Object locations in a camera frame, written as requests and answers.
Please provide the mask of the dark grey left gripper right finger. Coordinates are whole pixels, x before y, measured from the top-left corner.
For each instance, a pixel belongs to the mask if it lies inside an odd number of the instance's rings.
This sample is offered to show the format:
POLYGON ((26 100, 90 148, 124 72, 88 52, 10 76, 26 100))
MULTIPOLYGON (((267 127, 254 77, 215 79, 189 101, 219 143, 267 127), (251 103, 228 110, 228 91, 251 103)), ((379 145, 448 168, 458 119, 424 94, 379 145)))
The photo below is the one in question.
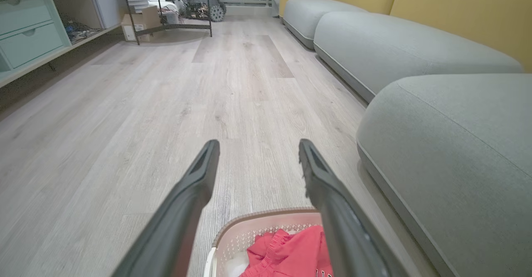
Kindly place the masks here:
POLYGON ((321 214, 336 277, 406 277, 376 226, 309 139, 299 142, 306 196, 321 214))

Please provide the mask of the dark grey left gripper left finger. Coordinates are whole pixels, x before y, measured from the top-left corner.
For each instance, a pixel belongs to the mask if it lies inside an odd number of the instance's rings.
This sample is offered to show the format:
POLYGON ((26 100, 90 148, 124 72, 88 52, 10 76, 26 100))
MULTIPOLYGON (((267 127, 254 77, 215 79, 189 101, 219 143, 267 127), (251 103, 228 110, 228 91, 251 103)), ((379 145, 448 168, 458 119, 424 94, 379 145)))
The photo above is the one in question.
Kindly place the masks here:
POLYGON ((125 253, 114 277, 185 277, 203 208, 215 184, 220 143, 211 139, 125 253))

